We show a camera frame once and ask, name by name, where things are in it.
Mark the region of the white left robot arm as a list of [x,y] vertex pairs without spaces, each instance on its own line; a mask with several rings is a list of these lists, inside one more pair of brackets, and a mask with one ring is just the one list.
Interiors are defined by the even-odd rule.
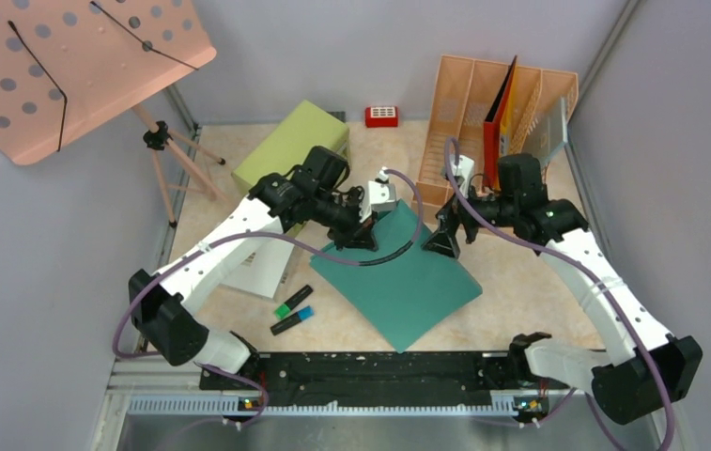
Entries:
[[269,173],[195,247],[154,273],[129,279],[131,324],[171,366],[213,365],[236,388],[254,383],[254,349],[233,332],[213,332],[196,315],[212,291],[268,241],[290,242],[288,231],[317,223],[338,250],[378,249],[373,227],[398,196],[383,168],[375,179],[342,192],[349,163],[315,146],[286,173]]

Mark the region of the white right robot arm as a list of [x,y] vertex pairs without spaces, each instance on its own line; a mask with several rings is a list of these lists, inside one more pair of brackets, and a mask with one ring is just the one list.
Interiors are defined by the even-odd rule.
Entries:
[[674,335],[650,314],[603,256],[577,207],[549,197],[535,157],[501,157],[499,189],[492,194],[477,193],[474,173],[471,158],[445,158],[442,174],[453,192],[425,249],[458,257],[458,231],[473,242],[487,229],[534,251],[564,282],[604,346],[588,350],[545,333],[521,334],[507,362],[510,380],[520,387],[541,379],[562,382],[584,392],[619,425],[653,412],[663,412],[673,425],[674,405],[688,393],[703,358],[698,342]]

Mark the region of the teal plastic folder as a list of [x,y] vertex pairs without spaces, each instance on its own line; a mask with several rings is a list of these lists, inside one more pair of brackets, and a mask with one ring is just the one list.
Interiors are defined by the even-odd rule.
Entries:
[[353,267],[311,257],[310,267],[347,299],[398,352],[459,308],[477,299],[483,289],[450,257],[422,249],[431,235],[423,226],[419,240],[387,263]]

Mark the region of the yellow plastic clip folder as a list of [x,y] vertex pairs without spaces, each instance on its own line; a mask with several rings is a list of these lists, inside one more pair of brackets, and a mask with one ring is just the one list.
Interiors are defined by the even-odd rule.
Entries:
[[502,103],[500,104],[499,122],[499,156],[509,153],[510,141],[513,128],[513,111],[515,101],[515,81],[517,76],[518,57],[512,60],[507,74],[507,83],[502,93]]

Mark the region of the light blue hardcover book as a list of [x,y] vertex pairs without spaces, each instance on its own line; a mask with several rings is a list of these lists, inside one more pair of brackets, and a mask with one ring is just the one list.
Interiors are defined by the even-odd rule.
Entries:
[[533,122],[522,152],[534,156],[542,169],[547,168],[551,160],[569,141],[567,123],[567,99],[560,97]]

